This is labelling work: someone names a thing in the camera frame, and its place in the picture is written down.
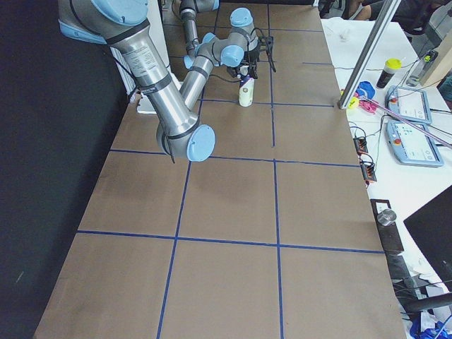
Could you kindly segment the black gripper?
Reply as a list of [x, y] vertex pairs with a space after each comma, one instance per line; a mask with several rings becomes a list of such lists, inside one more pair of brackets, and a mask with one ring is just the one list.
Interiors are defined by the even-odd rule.
[[[228, 74], [236, 79], [242, 79], [243, 78], [243, 74], [242, 74], [242, 68], [241, 66], [237, 66], [237, 67], [227, 67], [227, 72]], [[257, 74], [257, 66], [256, 65], [250, 65], [249, 66], [249, 76], [253, 79], [257, 79], [258, 78], [258, 74]]]
[[257, 45], [253, 48], [248, 47], [245, 52], [245, 60], [250, 69], [257, 69], [257, 63], [260, 62], [260, 56], [265, 53], [267, 56], [267, 61], [272, 69], [275, 68], [275, 63], [273, 60], [273, 36], [258, 36], [256, 38]]

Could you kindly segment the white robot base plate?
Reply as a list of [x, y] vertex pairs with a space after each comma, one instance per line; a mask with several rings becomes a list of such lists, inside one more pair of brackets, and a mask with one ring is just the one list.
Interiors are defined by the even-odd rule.
[[139, 99], [137, 104], [137, 112], [140, 114], [156, 114], [155, 108], [146, 96]]

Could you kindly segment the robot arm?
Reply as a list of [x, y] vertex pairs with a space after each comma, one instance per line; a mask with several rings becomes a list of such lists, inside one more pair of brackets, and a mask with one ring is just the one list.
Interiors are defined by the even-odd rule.
[[216, 66], [226, 67], [241, 88], [252, 89], [257, 63], [265, 52], [273, 58], [273, 37], [255, 27], [247, 8], [230, 16], [231, 29], [221, 40], [213, 33], [198, 38], [196, 16], [218, 9], [219, 1], [182, 1], [179, 15], [186, 40], [188, 73], [178, 85], [150, 37], [147, 1], [59, 1], [59, 25], [71, 39], [117, 49], [129, 66], [138, 89], [159, 119], [156, 139], [171, 158], [192, 162], [209, 158], [215, 147], [214, 130], [202, 124], [192, 108]]
[[229, 69], [239, 69], [245, 60], [254, 28], [253, 17], [247, 8], [237, 8], [231, 13], [231, 29], [226, 39], [221, 40], [211, 32], [203, 39], [198, 36], [196, 16], [199, 13], [215, 11], [219, 6], [219, 1], [180, 3], [179, 17], [186, 42], [184, 65], [188, 70], [199, 70], [202, 59], [206, 59], [213, 66], [225, 66]]

